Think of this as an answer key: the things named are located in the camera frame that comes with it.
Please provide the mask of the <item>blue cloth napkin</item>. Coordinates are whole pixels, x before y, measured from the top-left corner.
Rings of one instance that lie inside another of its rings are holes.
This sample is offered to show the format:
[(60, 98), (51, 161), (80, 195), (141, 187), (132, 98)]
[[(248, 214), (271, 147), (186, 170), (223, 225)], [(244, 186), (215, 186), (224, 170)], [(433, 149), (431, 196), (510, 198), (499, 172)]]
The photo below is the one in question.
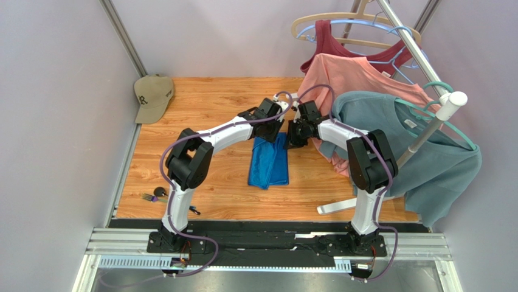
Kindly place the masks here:
[(284, 148), (287, 134), (279, 133), (275, 142), (254, 139), (247, 184), (268, 190), (270, 186), (289, 184), (288, 151)]

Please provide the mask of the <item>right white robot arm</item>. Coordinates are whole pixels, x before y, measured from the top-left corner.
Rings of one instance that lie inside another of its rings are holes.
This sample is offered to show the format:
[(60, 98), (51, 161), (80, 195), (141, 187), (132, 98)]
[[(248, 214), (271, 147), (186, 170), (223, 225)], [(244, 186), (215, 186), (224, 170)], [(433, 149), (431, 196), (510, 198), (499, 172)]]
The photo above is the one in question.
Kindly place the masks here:
[(310, 138), (319, 138), (347, 151), (350, 179), (357, 188), (356, 207), (348, 232), (350, 245), (373, 243), (379, 234), (381, 200), (398, 175), (387, 136), (381, 130), (366, 132), (329, 119), (320, 123), (289, 121), (285, 148), (306, 146)]

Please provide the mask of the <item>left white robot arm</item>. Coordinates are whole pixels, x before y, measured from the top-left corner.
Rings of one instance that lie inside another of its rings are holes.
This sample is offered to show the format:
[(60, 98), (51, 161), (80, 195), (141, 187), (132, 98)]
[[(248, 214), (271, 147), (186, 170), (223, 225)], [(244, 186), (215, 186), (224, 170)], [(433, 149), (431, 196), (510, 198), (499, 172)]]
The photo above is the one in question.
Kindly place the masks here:
[(169, 241), (189, 238), (184, 231), (195, 189), (206, 179), (215, 154), (233, 144), (260, 137), (273, 142), (283, 125), (284, 115), (259, 119), (242, 112), (230, 121), (208, 130), (182, 130), (161, 156), (160, 172), (170, 185), (166, 211), (159, 232)]

